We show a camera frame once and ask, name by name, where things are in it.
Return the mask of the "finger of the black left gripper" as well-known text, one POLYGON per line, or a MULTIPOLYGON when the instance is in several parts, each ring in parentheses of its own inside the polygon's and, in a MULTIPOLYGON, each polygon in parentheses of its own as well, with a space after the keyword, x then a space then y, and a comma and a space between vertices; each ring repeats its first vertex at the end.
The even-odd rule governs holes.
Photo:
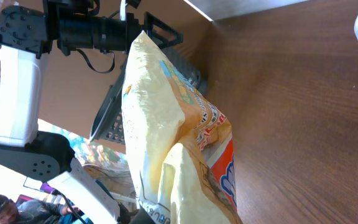
POLYGON ((144 30, 160 49, 173 47, 183 42, 183 34, 170 27, 150 12, 144 14, 144 30))

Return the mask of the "yellow snack bag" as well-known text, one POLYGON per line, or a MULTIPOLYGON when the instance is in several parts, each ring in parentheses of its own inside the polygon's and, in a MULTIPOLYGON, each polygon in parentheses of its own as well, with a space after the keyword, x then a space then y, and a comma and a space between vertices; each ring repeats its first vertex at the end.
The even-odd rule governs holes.
POLYGON ((232 126, 142 32, 122 88, 126 156, 154 223, 240 223, 232 126))

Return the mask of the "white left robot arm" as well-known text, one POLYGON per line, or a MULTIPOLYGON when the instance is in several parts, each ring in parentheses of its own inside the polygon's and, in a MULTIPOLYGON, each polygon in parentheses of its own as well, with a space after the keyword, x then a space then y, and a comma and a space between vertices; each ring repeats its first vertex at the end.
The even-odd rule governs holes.
POLYGON ((146 12, 140 24, 123 1, 119 18, 99 16, 99 1, 44 1, 43 11, 9 6, 0 13, 0 165, 46 182, 93 223, 127 223, 129 214, 80 165, 68 139, 39 130, 38 117, 47 54, 98 49, 128 53, 142 32, 160 49, 183 36, 146 12))

